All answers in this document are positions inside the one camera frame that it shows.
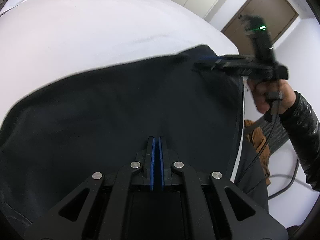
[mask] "orange garment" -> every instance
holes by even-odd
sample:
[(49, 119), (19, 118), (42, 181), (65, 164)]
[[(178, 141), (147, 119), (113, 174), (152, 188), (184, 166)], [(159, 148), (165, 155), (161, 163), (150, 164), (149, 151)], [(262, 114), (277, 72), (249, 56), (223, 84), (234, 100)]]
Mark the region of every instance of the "orange garment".
[[(253, 123), (254, 122), (251, 120), (244, 120), (245, 127), (248, 127)], [(262, 146), (266, 141), (266, 137), (264, 136), (262, 129), (260, 127), (257, 127), (256, 129), (254, 129), (252, 133), (247, 134), (246, 138), (253, 144), (253, 147), (255, 148), (256, 153), (258, 153), (261, 150)], [(270, 157), (270, 149), (269, 149), (269, 146), (267, 145), (259, 157), (261, 166), (264, 171), (264, 176), (266, 178), (267, 186), (271, 184), (269, 180), (270, 171), (268, 169), (269, 157)]]

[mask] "silver bolt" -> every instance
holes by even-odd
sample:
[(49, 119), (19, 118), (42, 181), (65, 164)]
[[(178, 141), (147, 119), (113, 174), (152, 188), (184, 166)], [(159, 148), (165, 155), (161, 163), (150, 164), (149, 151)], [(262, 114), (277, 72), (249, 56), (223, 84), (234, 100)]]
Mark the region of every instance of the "silver bolt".
[(175, 163), (173, 164), (173, 166), (175, 166), (175, 167), (178, 168), (178, 169), (182, 168), (183, 165), (184, 165), (184, 164), (183, 164), (182, 162), (175, 162)]
[(141, 165), (140, 162), (133, 162), (133, 163), (130, 164), (130, 166), (131, 166), (132, 168), (134, 168), (134, 169), (139, 168), (140, 165)]
[(95, 172), (92, 174), (93, 179), (101, 179), (102, 178), (102, 173), (101, 172)]
[(212, 177), (214, 177), (215, 179), (221, 179), (222, 178), (222, 174), (218, 171), (215, 171), (212, 173)]

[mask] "black jacket sleeve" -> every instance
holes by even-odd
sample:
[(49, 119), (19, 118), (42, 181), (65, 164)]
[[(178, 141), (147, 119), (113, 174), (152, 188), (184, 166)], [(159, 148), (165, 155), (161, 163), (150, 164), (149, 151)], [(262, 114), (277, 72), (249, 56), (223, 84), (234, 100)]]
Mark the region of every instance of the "black jacket sleeve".
[(280, 115), (280, 121), (297, 152), (307, 183), (320, 191), (319, 120), (306, 99), (300, 93), (295, 93), (295, 104)]

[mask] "person's hand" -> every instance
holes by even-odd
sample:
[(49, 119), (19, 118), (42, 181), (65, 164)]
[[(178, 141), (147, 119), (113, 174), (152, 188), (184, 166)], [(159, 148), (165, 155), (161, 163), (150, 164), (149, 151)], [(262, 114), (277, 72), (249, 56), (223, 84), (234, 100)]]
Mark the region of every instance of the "person's hand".
[[(265, 93), (278, 91), (277, 82), (267, 81), (257, 83), (255, 80), (248, 79), (248, 85), (250, 87), (257, 110), (260, 113), (265, 114), (265, 112), (270, 109), (269, 104), (266, 102)], [(280, 79), (279, 86), (283, 95), (283, 99), (279, 107), (279, 114), (283, 114), (286, 110), (293, 106), (294, 102), (296, 101), (296, 94), (286, 80)]]

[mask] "person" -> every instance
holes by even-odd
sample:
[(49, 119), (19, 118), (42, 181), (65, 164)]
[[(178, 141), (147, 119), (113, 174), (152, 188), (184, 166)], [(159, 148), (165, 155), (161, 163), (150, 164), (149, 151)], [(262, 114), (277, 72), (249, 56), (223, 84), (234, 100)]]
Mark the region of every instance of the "person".
[(248, 79), (257, 110), (264, 114), (270, 108), (265, 93), (281, 90), (283, 100), (279, 106), (279, 117), (300, 160), (307, 183), (320, 191), (320, 131), (319, 120), (308, 101), (293, 91), (286, 80), (258, 83)]

